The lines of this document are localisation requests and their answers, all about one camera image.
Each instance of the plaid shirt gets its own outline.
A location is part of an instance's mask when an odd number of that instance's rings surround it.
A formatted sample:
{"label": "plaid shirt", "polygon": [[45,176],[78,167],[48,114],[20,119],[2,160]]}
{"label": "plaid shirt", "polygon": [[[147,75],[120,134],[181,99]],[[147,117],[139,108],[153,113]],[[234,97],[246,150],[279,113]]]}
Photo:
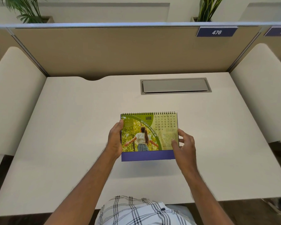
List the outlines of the plaid shirt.
{"label": "plaid shirt", "polygon": [[196,225],[177,210],[167,208],[163,202],[149,199],[116,196],[101,208],[96,225]]}

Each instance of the person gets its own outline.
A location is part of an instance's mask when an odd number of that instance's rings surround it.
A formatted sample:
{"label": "person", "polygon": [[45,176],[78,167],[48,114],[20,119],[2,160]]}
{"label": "person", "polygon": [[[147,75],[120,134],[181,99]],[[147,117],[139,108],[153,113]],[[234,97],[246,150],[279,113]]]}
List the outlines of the person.
{"label": "person", "polygon": [[[113,126],[108,135],[107,145],[97,161],[51,214],[45,225],[89,224],[105,182],[116,159],[122,153],[120,142],[122,128],[123,120]],[[179,142],[184,145],[179,147],[176,140],[172,140],[176,162],[190,188],[203,223],[205,225],[233,225],[198,171],[194,138],[180,129],[178,133],[182,136]],[[116,196],[101,208],[97,217],[97,225],[107,224],[189,225],[195,222],[183,213],[165,206],[163,202]]]}
{"label": "person", "polygon": [[138,151],[149,151],[148,148],[149,142],[155,145],[156,147],[158,147],[158,144],[149,138],[148,131],[144,126],[141,127],[141,132],[135,134],[135,137],[132,138],[130,141],[126,142],[124,146],[127,147],[135,140],[138,143]]}

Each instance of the person's right hand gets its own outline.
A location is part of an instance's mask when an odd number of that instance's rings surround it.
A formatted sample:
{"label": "person's right hand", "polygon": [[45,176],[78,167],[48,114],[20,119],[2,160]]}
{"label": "person's right hand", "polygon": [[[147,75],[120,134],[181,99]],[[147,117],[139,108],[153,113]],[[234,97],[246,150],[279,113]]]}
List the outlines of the person's right hand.
{"label": "person's right hand", "polygon": [[179,147],[177,141],[172,140],[172,147],[178,167],[184,176],[197,175],[199,172],[197,168],[195,140],[191,135],[188,135],[181,129],[178,129],[178,134],[183,137],[183,139],[179,139],[179,142],[184,143],[183,146]]}

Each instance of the purple calendar base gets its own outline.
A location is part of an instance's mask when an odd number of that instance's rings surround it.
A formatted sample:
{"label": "purple calendar base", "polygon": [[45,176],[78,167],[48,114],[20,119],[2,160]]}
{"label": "purple calendar base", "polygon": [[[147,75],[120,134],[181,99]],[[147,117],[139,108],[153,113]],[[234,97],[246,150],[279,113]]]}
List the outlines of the purple calendar base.
{"label": "purple calendar base", "polygon": [[122,162],[173,159],[175,159],[173,150],[122,152]]}

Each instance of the hand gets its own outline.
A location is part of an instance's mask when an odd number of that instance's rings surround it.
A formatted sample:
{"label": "hand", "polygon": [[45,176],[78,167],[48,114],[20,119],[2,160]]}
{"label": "hand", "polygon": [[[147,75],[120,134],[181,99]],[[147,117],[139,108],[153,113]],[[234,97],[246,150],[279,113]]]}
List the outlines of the hand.
{"label": "hand", "polygon": [[181,129],[178,129],[178,134],[183,137],[183,139],[179,139],[179,142],[184,143],[183,146],[179,147],[177,141],[172,140],[172,147],[178,167],[184,176],[197,175],[199,171],[197,168],[195,140]]}
{"label": "hand", "polygon": [[105,148],[105,151],[112,153],[112,155],[114,155],[116,159],[119,158],[123,150],[120,139],[120,131],[123,128],[123,125],[124,121],[121,119],[109,131],[108,142]]}

